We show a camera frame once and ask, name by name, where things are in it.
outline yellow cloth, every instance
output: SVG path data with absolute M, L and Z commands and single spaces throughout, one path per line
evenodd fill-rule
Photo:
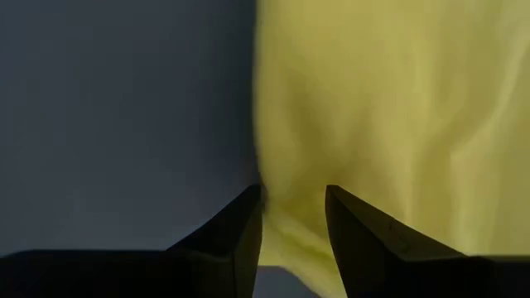
M 467 253 L 530 253 L 530 1 L 262 0 L 261 263 L 344 296 L 324 190 Z

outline yellow fabric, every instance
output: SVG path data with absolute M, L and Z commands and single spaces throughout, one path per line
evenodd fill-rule
M 344 296 L 337 184 L 467 253 L 530 253 L 530 1 L 262 0 L 261 263 Z

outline gray wall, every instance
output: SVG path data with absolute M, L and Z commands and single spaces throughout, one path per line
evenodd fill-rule
M 0 2 L 0 255 L 167 248 L 258 181 L 249 0 Z

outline gray background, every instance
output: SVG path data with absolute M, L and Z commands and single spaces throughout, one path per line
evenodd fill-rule
M 0 256 L 163 249 L 258 182 L 255 3 L 0 1 Z M 313 296 L 260 271 L 258 296 Z

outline black object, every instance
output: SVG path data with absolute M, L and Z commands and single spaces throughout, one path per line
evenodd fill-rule
M 530 260 L 467 257 L 330 185 L 330 241 L 348 297 L 530 296 Z
M 0 297 L 252 297 L 260 187 L 165 252 L 30 251 L 0 259 Z

